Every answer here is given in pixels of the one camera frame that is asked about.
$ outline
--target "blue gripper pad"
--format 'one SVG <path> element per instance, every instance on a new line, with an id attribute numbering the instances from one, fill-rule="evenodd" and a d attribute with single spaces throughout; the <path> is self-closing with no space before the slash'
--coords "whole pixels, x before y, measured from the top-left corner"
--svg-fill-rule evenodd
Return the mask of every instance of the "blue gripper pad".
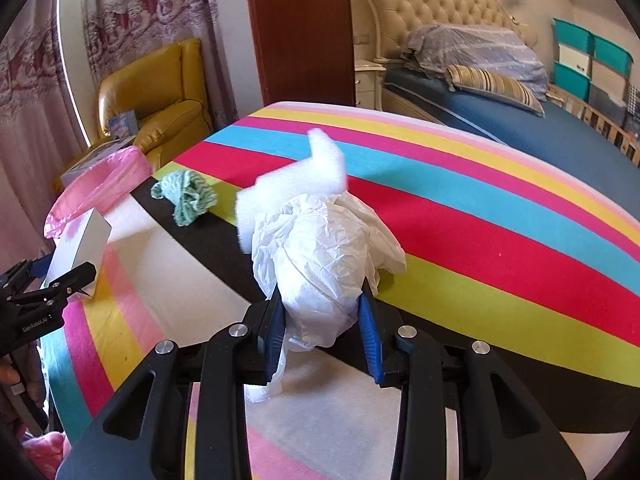
<path id="1" fill-rule="evenodd" d="M 278 369 L 280 349 L 282 348 L 282 341 L 284 339 L 284 331 L 286 328 L 284 305 L 282 303 L 282 298 L 280 297 L 280 291 L 277 288 L 275 289 L 270 301 L 270 308 L 273 307 L 274 310 L 271 316 L 268 335 L 264 342 L 264 374 L 267 382 L 271 381 L 271 378 Z"/>
<path id="2" fill-rule="evenodd" d="M 363 292 L 358 298 L 358 324 L 362 336 L 362 346 L 367 357 L 367 367 L 376 384 L 384 378 L 382 367 L 382 341 L 378 335 L 376 323 L 371 314 L 371 307 L 367 295 Z"/>
<path id="3" fill-rule="evenodd" d="M 31 264 L 30 275 L 34 278 L 44 278 L 49 272 L 49 266 L 53 259 L 53 253 L 47 254 L 37 260 L 34 260 Z"/>

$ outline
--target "yellow leather armchair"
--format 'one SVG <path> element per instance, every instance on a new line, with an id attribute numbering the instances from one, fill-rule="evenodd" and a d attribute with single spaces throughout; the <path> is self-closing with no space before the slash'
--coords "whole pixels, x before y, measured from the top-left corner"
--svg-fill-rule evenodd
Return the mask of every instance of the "yellow leather armchair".
<path id="1" fill-rule="evenodd" d="M 110 140 L 109 119 L 129 110 L 140 128 L 133 144 L 154 171 L 212 134 L 200 40 L 169 44 L 108 76 L 98 92 L 100 139 L 65 171 Z M 54 188 L 62 188 L 59 179 Z"/>

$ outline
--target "nightstand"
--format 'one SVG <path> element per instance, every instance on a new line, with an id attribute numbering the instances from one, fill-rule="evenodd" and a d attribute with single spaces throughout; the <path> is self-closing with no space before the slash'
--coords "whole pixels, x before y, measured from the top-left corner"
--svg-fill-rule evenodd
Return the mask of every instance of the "nightstand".
<path id="1" fill-rule="evenodd" d="M 356 72 L 356 106 L 382 111 L 382 78 L 385 76 L 385 67 L 372 61 L 357 59 L 354 70 Z"/>

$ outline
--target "striped pillow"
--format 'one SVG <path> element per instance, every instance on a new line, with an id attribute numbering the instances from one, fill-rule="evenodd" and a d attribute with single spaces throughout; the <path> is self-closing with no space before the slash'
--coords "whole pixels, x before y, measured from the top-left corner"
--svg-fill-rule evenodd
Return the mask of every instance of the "striped pillow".
<path id="1" fill-rule="evenodd" d="M 541 117 L 545 111 L 535 96 L 522 83 L 505 75 L 470 66 L 449 65 L 445 79 L 451 91 L 462 90 L 494 99 Z"/>

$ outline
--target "yellow stripe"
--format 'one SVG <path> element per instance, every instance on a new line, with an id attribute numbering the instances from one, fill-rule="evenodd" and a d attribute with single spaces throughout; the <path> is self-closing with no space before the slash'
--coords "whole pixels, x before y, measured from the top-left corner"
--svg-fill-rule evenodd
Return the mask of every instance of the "yellow stripe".
<path id="1" fill-rule="evenodd" d="M 171 171 L 184 169 L 173 163 Z M 210 211 L 236 225 L 240 189 L 211 178 L 219 197 Z M 640 348 L 571 317 L 407 255 L 407 271 L 381 272 L 379 298 L 416 316 L 538 361 L 640 386 Z"/>
<path id="2" fill-rule="evenodd" d="M 184 448 L 184 480 L 194 480 L 196 463 L 196 421 L 188 417 L 187 443 Z"/>
<path id="3" fill-rule="evenodd" d="M 122 317 L 103 272 L 98 276 L 93 299 L 82 304 L 98 357 L 116 390 L 145 354 Z"/>
<path id="4" fill-rule="evenodd" d="M 509 160 L 495 153 L 487 152 L 475 146 L 470 146 L 464 142 L 446 139 L 437 134 L 418 132 L 410 128 L 403 128 L 393 124 L 379 123 L 376 121 L 334 116 L 320 112 L 301 112 L 298 110 L 285 110 L 282 108 L 263 108 L 252 114 L 254 117 L 264 117 L 271 119 L 283 119 L 290 121 L 301 121 L 306 123 L 325 124 L 326 126 L 337 126 L 348 128 L 391 139 L 404 140 L 419 146 L 433 148 L 440 152 L 451 153 L 468 160 L 478 162 L 489 168 L 494 168 L 503 173 L 513 175 L 521 180 L 535 184 L 542 189 L 552 192 L 562 198 L 580 206 L 590 212 L 609 226 L 617 229 L 636 244 L 640 244 L 640 231 L 635 226 L 629 224 L 625 219 L 620 218 L 609 209 L 601 206 L 592 198 L 571 188 L 567 184 L 554 179 L 551 176 L 532 170 L 518 162 Z"/>

